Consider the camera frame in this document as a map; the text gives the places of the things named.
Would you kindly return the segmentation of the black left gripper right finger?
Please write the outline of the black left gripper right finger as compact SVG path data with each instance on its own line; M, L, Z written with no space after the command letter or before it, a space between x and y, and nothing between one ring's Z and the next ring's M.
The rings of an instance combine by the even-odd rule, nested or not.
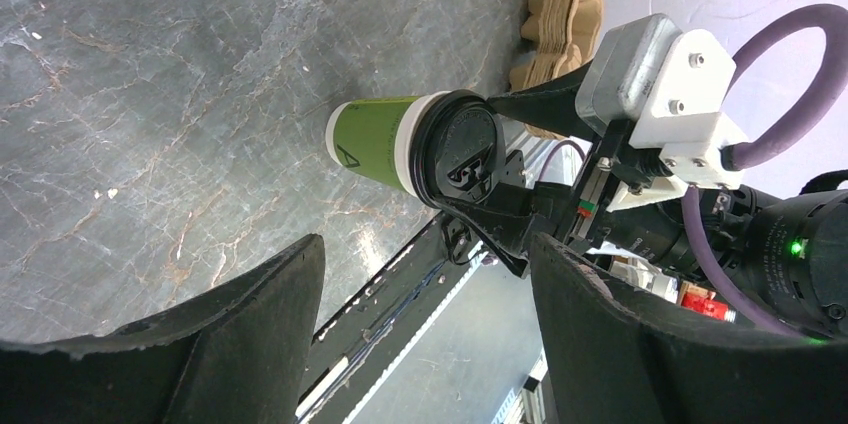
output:
M563 423L843 423L847 345L719 321L530 244L534 302Z

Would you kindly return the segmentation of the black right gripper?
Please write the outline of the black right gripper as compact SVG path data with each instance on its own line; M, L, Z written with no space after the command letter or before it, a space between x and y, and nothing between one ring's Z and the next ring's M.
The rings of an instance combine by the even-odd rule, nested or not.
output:
M492 96L486 103L498 114L560 136L591 141L573 184L553 199L553 236L582 254L608 242L636 256L663 254L663 210L656 203L625 208L627 198L648 194L662 175L655 150L629 144L635 124L615 120L596 136L576 112L577 93L591 61L534 87ZM437 207L465 224L516 277L529 272L529 240L539 227L535 192L498 184L481 203L438 196Z

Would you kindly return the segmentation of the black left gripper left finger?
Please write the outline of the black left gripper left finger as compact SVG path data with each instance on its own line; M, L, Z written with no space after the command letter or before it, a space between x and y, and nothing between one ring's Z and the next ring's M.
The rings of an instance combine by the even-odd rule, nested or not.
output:
M325 273L309 234L97 337L1 345L5 423L292 423Z

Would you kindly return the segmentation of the black plastic cup lid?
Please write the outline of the black plastic cup lid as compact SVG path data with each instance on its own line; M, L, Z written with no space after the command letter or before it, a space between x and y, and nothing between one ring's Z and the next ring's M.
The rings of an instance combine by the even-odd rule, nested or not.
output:
M503 125L483 96L461 89L440 95L413 133L409 169L415 195L437 208L444 198L480 203L500 180Z

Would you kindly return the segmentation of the green paper coffee cup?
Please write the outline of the green paper coffee cup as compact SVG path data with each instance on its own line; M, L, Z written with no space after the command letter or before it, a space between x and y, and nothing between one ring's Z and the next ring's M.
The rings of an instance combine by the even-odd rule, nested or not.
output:
M446 93L359 99L330 115L325 144L331 158L347 170L415 195L410 154L425 113Z

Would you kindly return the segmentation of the brown pulp cup carrier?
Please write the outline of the brown pulp cup carrier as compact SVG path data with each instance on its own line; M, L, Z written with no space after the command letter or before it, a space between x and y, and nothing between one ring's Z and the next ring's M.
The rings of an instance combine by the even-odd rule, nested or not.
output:
M588 63L600 36L604 0L527 0L520 35L535 46L527 64L510 70L513 92L561 77Z

